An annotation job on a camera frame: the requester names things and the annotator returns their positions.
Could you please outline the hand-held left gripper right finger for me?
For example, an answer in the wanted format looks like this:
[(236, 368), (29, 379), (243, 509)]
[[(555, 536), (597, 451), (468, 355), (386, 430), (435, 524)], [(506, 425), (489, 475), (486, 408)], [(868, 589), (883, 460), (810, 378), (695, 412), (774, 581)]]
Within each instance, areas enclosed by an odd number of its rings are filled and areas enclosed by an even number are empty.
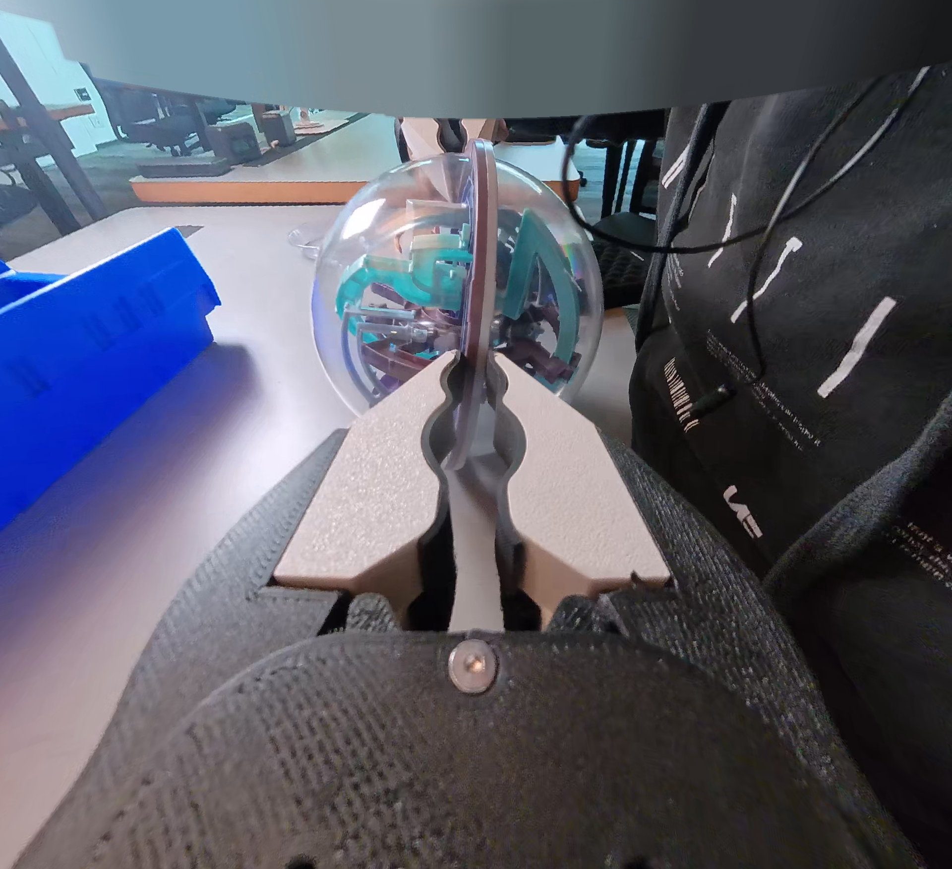
[(506, 469), (496, 550), (504, 595), (548, 625), (566, 598), (595, 601), (672, 573), (600, 430), (526, 371), (489, 358), (493, 443)]

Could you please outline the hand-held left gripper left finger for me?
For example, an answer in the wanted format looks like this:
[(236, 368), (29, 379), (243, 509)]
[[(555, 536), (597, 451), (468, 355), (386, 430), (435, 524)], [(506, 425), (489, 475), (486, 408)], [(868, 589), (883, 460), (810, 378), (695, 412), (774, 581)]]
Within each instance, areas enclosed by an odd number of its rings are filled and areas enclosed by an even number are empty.
[(382, 596), (404, 625), (449, 625), (457, 569), (442, 467), (460, 355), (446, 352), (351, 424), (272, 574)]

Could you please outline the clear plastic maze ball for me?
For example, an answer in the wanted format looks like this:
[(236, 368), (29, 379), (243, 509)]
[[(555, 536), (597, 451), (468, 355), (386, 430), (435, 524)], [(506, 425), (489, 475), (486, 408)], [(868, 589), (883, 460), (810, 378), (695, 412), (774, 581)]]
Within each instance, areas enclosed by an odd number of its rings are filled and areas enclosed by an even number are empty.
[(447, 352), (462, 361), (450, 468), (487, 411), (489, 354), (570, 401), (601, 338), (596, 256), (558, 187), (488, 141), (404, 163), (365, 185), (316, 258), (318, 356), (360, 415)]

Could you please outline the black desk mat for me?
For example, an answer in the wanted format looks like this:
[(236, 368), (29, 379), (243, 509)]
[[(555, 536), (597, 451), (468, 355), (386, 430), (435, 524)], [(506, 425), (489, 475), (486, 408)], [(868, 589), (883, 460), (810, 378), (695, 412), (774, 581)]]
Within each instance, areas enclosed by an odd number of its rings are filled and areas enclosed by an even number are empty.
[(336, 120), (327, 123), (329, 127), (325, 126), (324, 128), (311, 132), (305, 131), (303, 134), (298, 134), (292, 144), (287, 146), (269, 146), (263, 148), (260, 152), (260, 155), (256, 159), (250, 161), (245, 161), (237, 163), (238, 167), (262, 167), (273, 163), (274, 161), (279, 161), (280, 159), (300, 151), (319, 140), (327, 138), (337, 132), (343, 131), (345, 128), (357, 124), (362, 121), (364, 118), (368, 117), (368, 113), (354, 113), (350, 117), (344, 120)]

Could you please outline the orange-edged grey desk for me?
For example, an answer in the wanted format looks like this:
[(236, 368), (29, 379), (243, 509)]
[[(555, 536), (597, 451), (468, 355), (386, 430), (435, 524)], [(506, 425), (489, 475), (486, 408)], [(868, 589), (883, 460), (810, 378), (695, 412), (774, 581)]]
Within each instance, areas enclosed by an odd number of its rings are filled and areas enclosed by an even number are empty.
[(215, 177), (138, 175), (129, 183), (146, 205), (342, 205), (399, 164), (394, 118), (372, 114), (265, 165)]

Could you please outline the black power station box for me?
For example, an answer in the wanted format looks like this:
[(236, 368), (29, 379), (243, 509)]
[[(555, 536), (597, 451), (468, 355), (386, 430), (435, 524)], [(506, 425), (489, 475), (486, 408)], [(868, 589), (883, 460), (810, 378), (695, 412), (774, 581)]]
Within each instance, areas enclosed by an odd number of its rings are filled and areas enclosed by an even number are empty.
[(207, 136), (215, 157), (229, 164), (249, 163), (262, 155), (255, 128), (250, 123), (209, 125)]

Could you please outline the long black bar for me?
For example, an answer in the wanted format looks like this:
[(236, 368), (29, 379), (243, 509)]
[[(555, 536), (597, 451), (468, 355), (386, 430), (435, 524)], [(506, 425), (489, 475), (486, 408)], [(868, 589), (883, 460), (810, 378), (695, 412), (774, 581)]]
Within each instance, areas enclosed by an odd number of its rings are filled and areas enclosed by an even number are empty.
[(136, 164), (138, 176), (148, 180), (218, 178), (232, 170), (232, 164), (218, 158), (179, 158), (143, 161)]

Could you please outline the person's black printed hoodie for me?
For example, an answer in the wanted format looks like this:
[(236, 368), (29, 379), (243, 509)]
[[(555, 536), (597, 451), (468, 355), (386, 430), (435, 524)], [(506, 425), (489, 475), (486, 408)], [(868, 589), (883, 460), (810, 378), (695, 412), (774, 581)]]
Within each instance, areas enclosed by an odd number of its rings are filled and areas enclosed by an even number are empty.
[(950, 62), (674, 108), (632, 447), (740, 553), (950, 867)]

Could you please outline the black rolling office chair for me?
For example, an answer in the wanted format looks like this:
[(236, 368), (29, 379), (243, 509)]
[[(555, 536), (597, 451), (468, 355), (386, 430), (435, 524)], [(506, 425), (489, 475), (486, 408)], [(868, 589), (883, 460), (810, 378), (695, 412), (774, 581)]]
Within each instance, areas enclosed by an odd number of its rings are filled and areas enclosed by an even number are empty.
[(208, 127), (232, 114), (238, 102), (167, 95), (105, 79), (92, 80), (116, 137), (145, 144), (173, 157), (207, 150)]

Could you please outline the blue plastic bin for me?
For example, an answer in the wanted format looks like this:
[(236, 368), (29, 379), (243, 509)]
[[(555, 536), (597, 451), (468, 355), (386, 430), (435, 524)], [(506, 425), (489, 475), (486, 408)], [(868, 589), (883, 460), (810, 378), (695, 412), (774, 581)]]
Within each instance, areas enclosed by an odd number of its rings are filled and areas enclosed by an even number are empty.
[(212, 343), (215, 286), (176, 229), (67, 276), (1, 276), (1, 526)]

